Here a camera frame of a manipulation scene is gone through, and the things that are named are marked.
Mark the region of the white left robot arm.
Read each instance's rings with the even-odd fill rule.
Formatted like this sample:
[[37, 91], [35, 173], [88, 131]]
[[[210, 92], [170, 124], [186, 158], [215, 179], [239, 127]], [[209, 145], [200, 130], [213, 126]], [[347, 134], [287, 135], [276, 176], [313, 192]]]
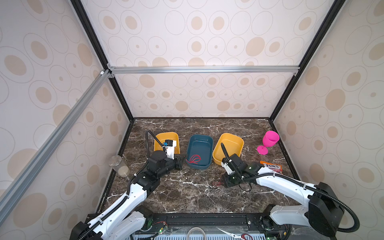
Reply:
[[71, 231], [71, 240], [117, 240], [141, 230], [152, 212], [138, 208], [159, 185], [161, 178], [173, 170], [182, 170], [186, 156], [169, 158], [164, 151], [155, 151], [144, 167], [129, 181], [127, 191], [109, 208], [88, 223], [79, 222]]

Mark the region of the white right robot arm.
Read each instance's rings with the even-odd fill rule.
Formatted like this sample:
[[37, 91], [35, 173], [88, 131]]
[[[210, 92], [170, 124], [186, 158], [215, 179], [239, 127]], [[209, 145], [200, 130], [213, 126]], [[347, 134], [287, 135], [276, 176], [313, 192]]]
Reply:
[[260, 217], [261, 226], [266, 231], [282, 225], [298, 225], [311, 227], [332, 238], [337, 232], [353, 233], [360, 228], [357, 214], [323, 182], [314, 185], [279, 174], [260, 163], [248, 165], [236, 154], [225, 155], [221, 166], [226, 171], [222, 175], [226, 188], [240, 184], [259, 185], [299, 203], [297, 206], [269, 204]]

